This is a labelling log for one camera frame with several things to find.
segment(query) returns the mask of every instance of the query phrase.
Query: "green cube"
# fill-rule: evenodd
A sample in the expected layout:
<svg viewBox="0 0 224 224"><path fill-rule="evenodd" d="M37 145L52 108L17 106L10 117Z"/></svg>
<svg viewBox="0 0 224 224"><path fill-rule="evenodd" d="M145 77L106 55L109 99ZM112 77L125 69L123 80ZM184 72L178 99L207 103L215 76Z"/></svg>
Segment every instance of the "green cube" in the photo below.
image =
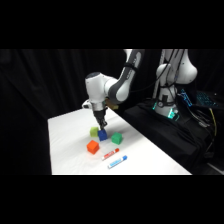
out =
<svg viewBox="0 0 224 224"><path fill-rule="evenodd" d="M97 127L91 128L91 130L90 130L90 136L92 138L98 137L98 131L99 131L99 128L97 128Z"/></svg>
<svg viewBox="0 0 224 224"><path fill-rule="evenodd" d="M122 134L115 132L112 136L112 142L120 145L122 141Z"/></svg>

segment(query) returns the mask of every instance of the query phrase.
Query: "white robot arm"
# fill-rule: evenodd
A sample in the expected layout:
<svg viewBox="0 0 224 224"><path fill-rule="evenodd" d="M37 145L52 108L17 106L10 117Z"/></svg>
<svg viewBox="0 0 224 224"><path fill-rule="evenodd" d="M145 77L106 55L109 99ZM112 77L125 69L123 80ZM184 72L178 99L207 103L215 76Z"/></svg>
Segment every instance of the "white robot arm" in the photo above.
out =
<svg viewBox="0 0 224 224"><path fill-rule="evenodd" d="M109 97L114 104L121 104L128 98L131 84L145 53L144 49L124 49L124 51L127 54L127 61L118 80L100 72L91 73L86 77L89 100L83 104L83 108L93 110L101 129L107 125L105 98ZM173 119L178 114L175 105L175 84L189 84L196 77L197 69L189 60L188 49L164 49L153 94L155 99L160 84L159 97L154 106L156 113Z"/></svg>
<svg viewBox="0 0 224 224"><path fill-rule="evenodd" d="M157 70L160 83L160 93L154 107L156 113L173 119L178 110L175 105L175 84L190 84L197 77L197 69L191 64L188 49L165 49L163 59L168 64L162 64ZM156 98L158 82L155 86L153 98Z"/></svg>
<svg viewBox="0 0 224 224"><path fill-rule="evenodd" d="M105 98L109 97L114 104L121 104L127 100L131 84L144 57L144 49L124 49L127 60L120 78L103 75L100 72L91 73L86 77L86 89L89 100L83 104L83 108L91 108L100 128L107 125L105 121Z"/></svg>

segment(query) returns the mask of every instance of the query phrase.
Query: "orange cube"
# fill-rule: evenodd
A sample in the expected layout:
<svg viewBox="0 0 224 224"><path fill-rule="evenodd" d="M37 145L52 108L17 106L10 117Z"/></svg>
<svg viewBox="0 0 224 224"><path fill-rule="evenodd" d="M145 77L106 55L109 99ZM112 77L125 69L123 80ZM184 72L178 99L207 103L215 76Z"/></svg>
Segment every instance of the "orange cube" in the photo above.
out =
<svg viewBox="0 0 224 224"><path fill-rule="evenodd" d="M88 145L87 145L87 149L90 153L92 153L93 155L96 154L96 152L100 149L99 147L99 143L95 142L95 141L91 141Z"/></svg>

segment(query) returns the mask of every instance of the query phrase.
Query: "red-capped tube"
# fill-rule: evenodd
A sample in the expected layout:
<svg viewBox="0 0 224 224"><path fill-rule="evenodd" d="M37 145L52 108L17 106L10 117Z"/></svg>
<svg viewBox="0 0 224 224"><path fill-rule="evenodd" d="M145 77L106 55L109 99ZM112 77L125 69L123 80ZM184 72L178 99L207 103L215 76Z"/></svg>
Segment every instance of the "red-capped tube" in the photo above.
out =
<svg viewBox="0 0 224 224"><path fill-rule="evenodd" d="M113 156L114 154L118 153L120 150L119 149L115 149L114 151L108 153L107 155L105 155L104 157L102 157L102 160L106 160L108 159L109 157Z"/></svg>

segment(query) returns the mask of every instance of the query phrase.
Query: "black background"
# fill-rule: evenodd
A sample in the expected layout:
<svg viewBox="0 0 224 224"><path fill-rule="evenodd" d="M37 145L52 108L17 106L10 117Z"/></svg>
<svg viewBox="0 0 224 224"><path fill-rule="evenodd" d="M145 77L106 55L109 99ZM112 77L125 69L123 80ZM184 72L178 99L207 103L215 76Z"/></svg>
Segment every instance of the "black background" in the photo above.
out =
<svg viewBox="0 0 224 224"><path fill-rule="evenodd" d="M161 49L146 49L132 90L155 81ZM190 49L199 90L224 95L224 49ZM81 109L88 99L85 77L101 72L119 78L121 49L1 49L0 150L3 174L51 174L47 119ZM123 114L153 88L132 93Z"/></svg>

